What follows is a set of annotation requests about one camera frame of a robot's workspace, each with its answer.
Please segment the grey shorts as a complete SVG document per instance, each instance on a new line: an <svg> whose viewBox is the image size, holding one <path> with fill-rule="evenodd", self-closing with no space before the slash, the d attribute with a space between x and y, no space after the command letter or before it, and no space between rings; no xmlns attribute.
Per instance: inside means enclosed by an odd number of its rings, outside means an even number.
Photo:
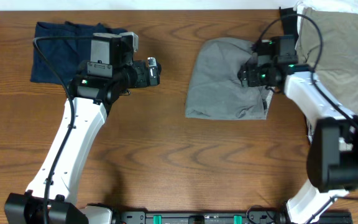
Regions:
<svg viewBox="0 0 358 224"><path fill-rule="evenodd" d="M211 120L266 119L273 93L249 87L237 73L252 56L248 40L221 37L206 41L188 87L185 117Z"/></svg>

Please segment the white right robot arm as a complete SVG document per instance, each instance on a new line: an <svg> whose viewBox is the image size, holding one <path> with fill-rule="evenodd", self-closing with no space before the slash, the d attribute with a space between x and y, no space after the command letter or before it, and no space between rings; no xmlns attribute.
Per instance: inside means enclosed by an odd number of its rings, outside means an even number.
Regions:
<svg viewBox="0 0 358 224"><path fill-rule="evenodd" d="M279 87L301 109L312 130L306 161L307 180L275 215L275 223L317 223L337 200L351 200L358 188L358 115L318 82L305 64L241 66L238 78L249 87Z"/></svg>

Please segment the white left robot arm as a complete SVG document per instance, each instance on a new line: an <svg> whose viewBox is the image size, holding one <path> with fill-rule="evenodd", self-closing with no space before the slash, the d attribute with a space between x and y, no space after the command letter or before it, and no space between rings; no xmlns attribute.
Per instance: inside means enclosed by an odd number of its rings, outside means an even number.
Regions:
<svg viewBox="0 0 358 224"><path fill-rule="evenodd" d="M112 104L131 88L157 86L161 66L155 58L114 68L88 62L68 86L62 122L51 148L24 194L9 194L9 223L119 223L113 208L91 203L77 208L80 179L96 135Z"/></svg>

